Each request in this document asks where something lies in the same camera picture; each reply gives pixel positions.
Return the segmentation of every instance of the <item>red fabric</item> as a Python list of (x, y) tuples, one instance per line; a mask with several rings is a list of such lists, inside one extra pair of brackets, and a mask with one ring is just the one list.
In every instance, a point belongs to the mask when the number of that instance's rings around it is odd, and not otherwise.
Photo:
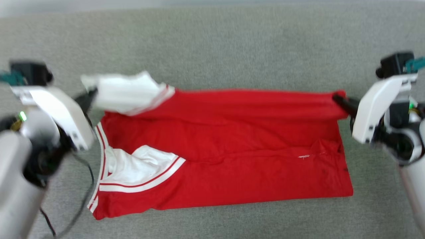
[(131, 154), (148, 145), (186, 162), (152, 189), (99, 191), (93, 215), (352, 196), (337, 124), (347, 115), (332, 94), (176, 91), (133, 117), (106, 112), (111, 147)]

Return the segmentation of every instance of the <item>teal connector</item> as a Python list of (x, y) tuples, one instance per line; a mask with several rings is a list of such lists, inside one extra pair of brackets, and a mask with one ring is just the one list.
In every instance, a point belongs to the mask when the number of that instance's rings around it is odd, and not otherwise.
[(10, 86), (27, 85), (25, 78), (17, 71), (12, 71), (10, 74), (0, 73), (0, 82), (6, 82)]
[(425, 57), (408, 60), (406, 62), (407, 73), (417, 73), (418, 70), (425, 67)]

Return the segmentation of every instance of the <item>green led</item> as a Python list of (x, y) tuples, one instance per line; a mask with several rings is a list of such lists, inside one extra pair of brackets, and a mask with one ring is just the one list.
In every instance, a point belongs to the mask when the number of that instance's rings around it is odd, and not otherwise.
[(25, 115), (25, 112), (23, 112), (23, 111), (19, 112), (19, 118), (20, 118), (22, 121), (26, 121), (26, 115)]

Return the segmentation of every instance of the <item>wire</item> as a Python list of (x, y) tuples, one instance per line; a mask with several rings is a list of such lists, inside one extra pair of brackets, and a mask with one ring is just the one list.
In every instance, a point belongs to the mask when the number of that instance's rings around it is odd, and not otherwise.
[(49, 217), (40, 208), (40, 212), (43, 214), (44, 218), (46, 219), (46, 223), (49, 226), (50, 230), (52, 231), (52, 235), (53, 235), (53, 238), (54, 239), (62, 238), (64, 235), (66, 235), (72, 229), (72, 227), (75, 225), (75, 223), (77, 222), (77, 220), (81, 216), (81, 213), (82, 213), (82, 211), (83, 211), (83, 209), (84, 209), (84, 207), (85, 207), (85, 205), (87, 203), (88, 197), (90, 196), (90, 193), (92, 192), (92, 190), (94, 188), (94, 176), (93, 176), (93, 171), (91, 170), (90, 164), (86, 160), (82, 159), (80, 156), (78, 156), (76, 154), (74, 154), (74, 157), (75, 157), (75, 159), (78, 162), (80, 162), (80, 163), (82, 163), (82, 164), (84, 164), (84, 165), (86, 165), (88, 167), (88, 169), (90, 171), (90, 176), (91, 176), (91, 185), (90, 185), (90, 187), (88, 188), (88, 190), (86, 191), (86, 193), (84, 195), (84, 198), (83, 198), (83, 200), (81, 202), (81, 205), (80, 205), (80, 208), (78, 209), (78, 212), (72, 218), (72, 220), (68, 224), (68, 226), (66, 226), (65, 229), (61, 233), (59, 233), (59, 235), (56, 235), (56, 232), (55, 232), (55, 230), (53, 229), (53, 227), (52, 227), (52, 225), (50, 223)]
[(53, 237), (56, 238), (56, 231), (53, 229), (52, 224), (50, 223), (49, 217), (47, 214), (43, 211), (42, 208), (40, 208), (41, 214), (43, 214), (44, 219), (46, 220), (47, 225), (49, 226), (50, 230), (52, 231)]

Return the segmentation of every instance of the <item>white plastic part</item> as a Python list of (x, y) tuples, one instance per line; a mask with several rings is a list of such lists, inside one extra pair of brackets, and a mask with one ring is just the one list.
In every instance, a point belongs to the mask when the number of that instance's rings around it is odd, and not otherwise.
[(360, 143), (372, 140), (375, 127), (384, 113), (400, 93), (410, 91), (411, 82), (418, 74), (390, 77), (376, 82), (360, 100), (356, 120), (353, 125), (353, 138)]
[(53, 86), (14, 86), (13, 93), (25, 106), (37, 106), (48, 114), (71, 137), (77, 150), (88, 150), (94, 132), (80, 106), (67, 94)]
[(81, 81), (88, 90), (97, 87), (93, 107), (130, 116), (157, 107), (175, 92), (174, 87), (154, 81), (147, 71), (133, 76), (83, 75)]

